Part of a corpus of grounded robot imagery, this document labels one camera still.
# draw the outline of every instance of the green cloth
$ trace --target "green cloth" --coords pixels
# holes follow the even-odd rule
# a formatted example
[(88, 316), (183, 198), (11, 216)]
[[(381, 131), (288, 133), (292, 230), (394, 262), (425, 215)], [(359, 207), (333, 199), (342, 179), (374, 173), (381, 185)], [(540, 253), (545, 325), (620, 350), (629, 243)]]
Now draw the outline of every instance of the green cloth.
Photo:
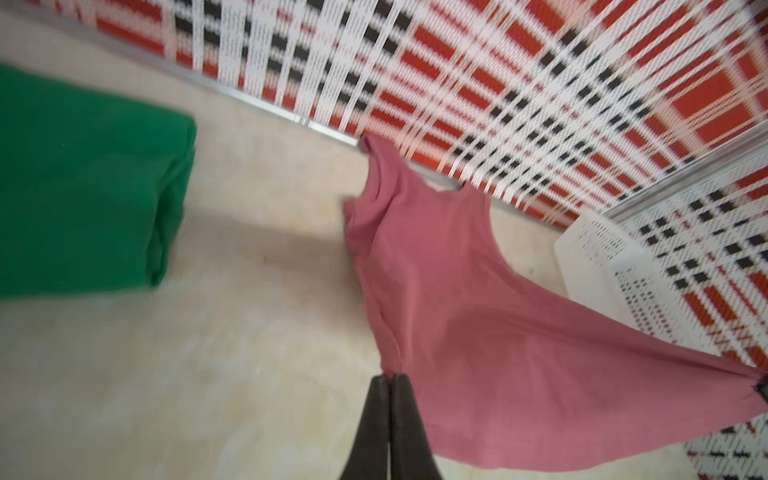
[(0, 65), (0, 297), (156, 286), (192, 118)]

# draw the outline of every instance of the white plastic basket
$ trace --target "white plastic basket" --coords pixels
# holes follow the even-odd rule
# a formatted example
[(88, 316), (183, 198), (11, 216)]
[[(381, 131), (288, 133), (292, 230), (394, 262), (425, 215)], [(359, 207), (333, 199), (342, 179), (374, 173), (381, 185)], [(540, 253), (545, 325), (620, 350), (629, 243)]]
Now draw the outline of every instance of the white plastic basket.
[(667, 342), (698, 347), (650, 251), (609, 219), (583, 209), (554, 253), (573, 301)]

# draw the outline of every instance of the pink shirt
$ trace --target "pink shirt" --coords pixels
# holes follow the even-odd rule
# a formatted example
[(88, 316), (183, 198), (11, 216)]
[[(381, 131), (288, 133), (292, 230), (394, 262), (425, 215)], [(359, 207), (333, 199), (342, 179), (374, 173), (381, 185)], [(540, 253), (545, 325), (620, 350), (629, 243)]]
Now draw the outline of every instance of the pink shirt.
[(490, 199), (438, 192), (375, 135), (346, 240), (385, 372), (406, 373), (432, 450), (482, 468), (588, 468), (768, 410), (761, 373), (662, 342), (515, 273)]

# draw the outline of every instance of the metal frame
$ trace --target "metal frame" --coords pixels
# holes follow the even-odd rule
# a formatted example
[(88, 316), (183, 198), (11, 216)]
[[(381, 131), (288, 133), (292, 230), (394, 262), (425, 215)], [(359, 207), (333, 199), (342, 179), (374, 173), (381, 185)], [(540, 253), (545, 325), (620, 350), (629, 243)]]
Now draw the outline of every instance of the metal frame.
[(768, 122), (763, 122), (711, 151), (699, 161), (648, 187), (642, 194), (630, 197), (606, 210), (603, 215), (616, 223), (621, 223), (766, 144), (768, 144)]
[[(211, 88), (218, 93), (227, 95), (248, 104), (252, 107), (258, 108), (261, 111), (265, 111), (276, 117), (290, 121), (292, 124), (309, 128), (320, 134), (341, 142), (342, 144), (350, 147), (357, 146), (357, 139), (350, 137), (347, 134), (333, 130), (330, 127), (319, 124), (309, 118), (302, 118), (301, 116), (293, 113), (292, 111), (285, 110), (281, 107), (271, 104), (260, 98), (249, 95), (237, 88), (221, 84), (220, 82), (208, 78), (200, 73), (191, 71), (175, 63), (171, 63), (165, 58), (152, 55), (146, 51), (143, 51), (133, 45), (129, 45), (116, 38), (112, 38), (109, 35), (102, 34), (99, 31), (90, 28), (86, 25), (75, 22), (69, 18), (55, 15), (43, 8), (35, 7), (22, 0), (0, 0), (0, 7), (7, 8), (13, 12), (19, 13), (29, 18), (33, 18), (46, 25), (59, 28), (66, 31), (67, 34), (82, 38), (84, 40), (91, 41), (102, 47), (105, 47), (112, 53), (129, 58), (134, 61), (138, 61), (141, 64), (149, 65), (158, 70), (162, 70), (168, 74), (173, 75), (181, 80), (198, 84), (203, 87)], [(699, 161), (694, 162), (688, 167), (679, 170), (678, 172), (670, 175), (664, 180), (660, 181), (651, 187), (648, 187), (642, 193), (636, 197), (630, 197), (624, 202), (621, 202), (615, 207), (612, 207), (603, 215), (610, 218), (614, 222), (621, 222), (628, 217), (636, 214), (637, 212), (650, 207), (651, 205), (662, 201), (665, 197), (679, 191), (693, 182), (712, 174), (714, 171), (728, 165), (730, 162), (738, 159), (744, 154), (748, 154), (751, 151), (768, 144), (768, 122), (757, 125), (752, 130), (741, 134), (739, 137), (731, 140), (725, 145), (717, 148), (715, 151), (710, 152)], [(438, 185), (446, 188), (456, 188), (459, 182), (453, 178), (446, 177), (433, 170), (422, 167), (421, 165), (409, 162), (409, 166), (422, 175), (423, 177), (437, 183)], [(524, 212), (513, 206), (502, 202), (496, 198), (493, 199), (494, 206), (501, 208), (509, 213), (520, 215), (531, 221)], [(554, 230), (561, 231), (559, 228), (547, 224), (536, 222), (538, 224), (550, 227)]]

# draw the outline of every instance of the beige tile floor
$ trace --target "beige tile floor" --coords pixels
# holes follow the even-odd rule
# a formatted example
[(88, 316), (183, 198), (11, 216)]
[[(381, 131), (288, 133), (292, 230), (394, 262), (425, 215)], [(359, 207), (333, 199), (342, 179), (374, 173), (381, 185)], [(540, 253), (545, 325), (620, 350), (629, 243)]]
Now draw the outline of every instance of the beige tile floor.
[[(0, 11), (0, 58), (191, 113), (187, 216), (155, 292), (0, 303), (0, 478), (338, 477), (379, 356), (342, 239), (366, 159)], [(564, 294), (558, 233), (504, 211), (510, 264)], [(585, 472), (446, 479), (692, 479), (679, 445)]]

